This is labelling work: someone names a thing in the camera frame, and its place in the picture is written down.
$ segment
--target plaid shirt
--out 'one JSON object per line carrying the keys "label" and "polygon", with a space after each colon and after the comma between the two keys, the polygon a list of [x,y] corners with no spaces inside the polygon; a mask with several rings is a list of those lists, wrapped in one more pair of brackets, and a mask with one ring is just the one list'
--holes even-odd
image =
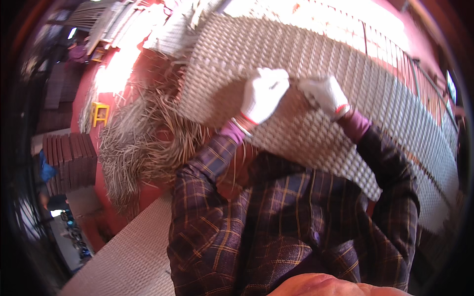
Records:
{"label": "plaid shirt", "polygon": [[416,178],[376,126],[357,146],[383,190],[372,217],[354,182],[268,153],[249,169],[252,186],[225,200],[216,178],[236,148],[215,135],[177,173],[167,250],[177,295],[264,295],[308,272],[407,290]]}

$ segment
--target bracelet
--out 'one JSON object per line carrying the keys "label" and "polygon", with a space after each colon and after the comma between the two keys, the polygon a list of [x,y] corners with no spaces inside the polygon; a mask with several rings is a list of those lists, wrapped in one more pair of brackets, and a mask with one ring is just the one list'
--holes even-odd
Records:
{"label": "bracelet", "polygon": [[244,129],[244,128],[237,122],[237,120],[235,119],[235,117],[232,117],[230,120],[232,120],[232,122],[239,128],[239,130],[241,130],[247,137],[249,137],[249,138],[252,137],[252,134],[249,133],[246,129]]}
{"label": "bracelet", "polygon": [[335,112],[334,118],[332,118],[332,121],[337,121],[341,119],[342,116],[344,116],[344,114],[349,112],[350,109],[352,109],[352,107],[349,104],[344,104],[344,105],[339,106]]}

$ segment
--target purple sleeve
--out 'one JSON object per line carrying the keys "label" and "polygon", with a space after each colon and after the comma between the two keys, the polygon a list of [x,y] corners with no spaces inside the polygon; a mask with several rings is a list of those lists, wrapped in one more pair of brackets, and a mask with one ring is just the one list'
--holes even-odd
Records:
{"label": "purple sleeve", "polygon": [[228,121],[222,127],[219,134],[229,136],[232,140],[234,140],[237,143],[237,146],[239,146],[244,141],[244,138],[245,138],[244,132],[242,132],[232,121]]}
{"label": "purple sleeve", "polygon": [[372,123],[358,111],[354,111],[350,120],[339,123],[339,125],[344,130],[346,136],[348,136],[354,144],[358,144]]}

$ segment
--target hand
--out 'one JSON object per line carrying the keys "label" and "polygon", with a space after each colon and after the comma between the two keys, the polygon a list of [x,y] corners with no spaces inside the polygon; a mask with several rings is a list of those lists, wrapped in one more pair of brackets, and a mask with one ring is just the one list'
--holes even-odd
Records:
{"label": "hand", "polygon": [[284,69],[257,68],[245,84],[242,115],[255,125],[268,119],[290,86],[288,78]]}
{"label": "hand", "polygon": [[321,80],[302,79],[298,88],[313,108],[321,107],[331,120],[338,120],[350,110],[347,98],[334,76]]}

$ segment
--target woven panel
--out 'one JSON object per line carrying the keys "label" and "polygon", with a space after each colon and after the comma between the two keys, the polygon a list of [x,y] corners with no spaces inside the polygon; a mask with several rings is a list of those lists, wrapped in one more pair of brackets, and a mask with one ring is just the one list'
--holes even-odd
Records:
{"label": "woven panel", "polygon": [[166,255],[170,223],[171,196],[168,194],[122,229],[59,295],[174,295]]}
{"label": "woven panel", "polygon": [[[294,79],[334,74],[349,102],[428,169],[431,189],[437,190],[437,184],[445,199],[455,199],[452,151],[419,99],[364,53],[306,29],[264,19],[212,17],[191,56],[180,113],[221,127],[239,112],[245,80],[256,67],[284,68]],[[295,85],[249,142],[354,180],[369,198],[379,198],[374,175],[355,147],[322,111],[308,106]],[[420,199],[435,202],[439,197]]]}

